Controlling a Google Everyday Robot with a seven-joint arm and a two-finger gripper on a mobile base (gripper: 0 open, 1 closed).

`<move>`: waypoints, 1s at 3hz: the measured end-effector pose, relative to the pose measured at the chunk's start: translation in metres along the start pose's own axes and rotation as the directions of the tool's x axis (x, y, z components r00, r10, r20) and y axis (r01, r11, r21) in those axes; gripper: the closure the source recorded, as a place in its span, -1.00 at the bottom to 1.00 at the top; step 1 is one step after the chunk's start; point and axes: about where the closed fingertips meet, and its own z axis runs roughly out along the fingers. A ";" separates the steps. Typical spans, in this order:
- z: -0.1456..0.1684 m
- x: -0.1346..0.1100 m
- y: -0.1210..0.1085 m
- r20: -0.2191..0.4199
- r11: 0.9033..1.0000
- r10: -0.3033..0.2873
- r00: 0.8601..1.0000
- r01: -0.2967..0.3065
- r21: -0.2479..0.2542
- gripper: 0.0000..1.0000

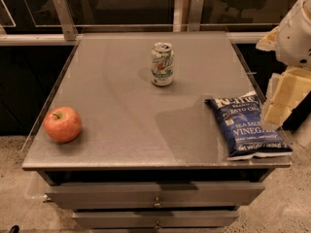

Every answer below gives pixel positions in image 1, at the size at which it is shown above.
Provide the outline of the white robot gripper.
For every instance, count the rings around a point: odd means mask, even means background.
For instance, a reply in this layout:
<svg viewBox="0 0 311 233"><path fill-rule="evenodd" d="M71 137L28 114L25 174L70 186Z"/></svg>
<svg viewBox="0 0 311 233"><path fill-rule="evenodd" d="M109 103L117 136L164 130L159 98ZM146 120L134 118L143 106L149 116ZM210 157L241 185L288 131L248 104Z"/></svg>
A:
<svg viewBox="0 0 311 233"><path fill-rule="evenodd" d="M311 66L311 0L297 0L256 48L275 50L277 60L289 66L272 74L260 114L264 130L277 130L311 91L311 70L301 68Z"/></svg>

